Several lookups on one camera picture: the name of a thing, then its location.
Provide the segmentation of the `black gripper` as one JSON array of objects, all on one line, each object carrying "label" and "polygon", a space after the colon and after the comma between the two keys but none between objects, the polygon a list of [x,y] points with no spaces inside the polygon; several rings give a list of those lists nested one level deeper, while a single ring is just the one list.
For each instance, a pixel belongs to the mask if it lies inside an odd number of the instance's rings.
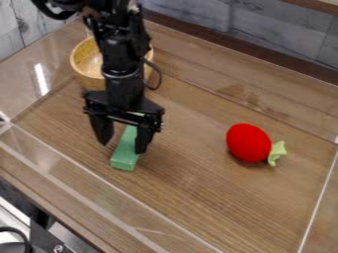
[{"label": "black gripper", "polygon": [[138,123],[135,152],[147,152],[155,132],[162,130],[166,109],[146,96],[146,83],[138,72],[106,76],[103,91],[86,91],[84,108],[98,141],[106,145],[114,136],[114,122]]}]

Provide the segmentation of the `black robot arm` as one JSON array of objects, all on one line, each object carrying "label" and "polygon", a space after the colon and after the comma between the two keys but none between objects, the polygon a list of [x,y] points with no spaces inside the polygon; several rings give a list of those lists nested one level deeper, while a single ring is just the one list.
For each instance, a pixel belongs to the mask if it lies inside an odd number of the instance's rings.
[{"label": "black robot arm", "polygon": [[151,37],[144,25],[143,5],[138,0],[31,0],[46,16],[64,20],[90,9],[83,23],[94,34],[102,53],[100,73],[104,89],[83,93],[84,107],[96,139],[106,144],[114,124],[136,128],[135,152],[147,152],[163,128],[164,107],[146,95],[144,67]]}]

